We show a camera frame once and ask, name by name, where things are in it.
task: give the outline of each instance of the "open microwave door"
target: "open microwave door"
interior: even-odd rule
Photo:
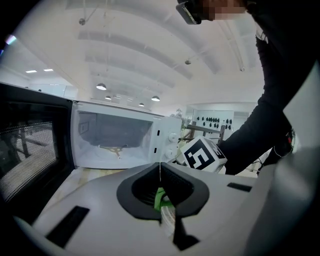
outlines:
[[[73,102],[0,83],[0,194],[10,213],[32,223],[74,170]]]

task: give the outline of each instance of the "ceiling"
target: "ceiling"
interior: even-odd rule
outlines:
[[[143,102],[146,109],[177,103],[255,102],[262,93],[263,76],[251,17],[187,25],[176,4],[44,0],[15,36],[41,60],[40,66],[45,63],[76,86],[80,100],[108,102],[109,95],[113,103],[138,107]],[[81,18],[86,19],[84,25],[79,24]],[[28,53],[19,58],[31,69],[38,68]],[[96,89],[99,83],[107,90]],[[151,100],[155,95],[160,102]]]
[[[54,70],[44,71],[44,69],[51,69],[51,67],[30,52],[18,39],[5,48],[4,54],[1,56],[0,68],[25,79],[28,85],[71,85]],[[37,72],[26,73],[26,71],[32,70],[36,70]]]

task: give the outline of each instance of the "black sleeve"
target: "black sleeve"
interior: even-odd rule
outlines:
[[[247,121],[219,148],[227,158],[226,174],[236,175],[272,148],[290,130],[283,113],[291,99],[287,73],[271,43],[257,39],[256,46],[264,74],[264,93]]]
[[[319,58],[319,1],[255,0],[248,12],[268,43],[257,40],[264,93],[244,125],[220,149],[228,159],[226,174],[244,170],[290,130],[283,109]]]

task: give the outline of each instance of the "camera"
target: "camera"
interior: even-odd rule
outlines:
[[[204,18],[201,17],[199,11],[200,5],[199,0],[177,0],[178,5],[175,7],[176,10],[183,17],[185,22],[189,25],[200,25]]]

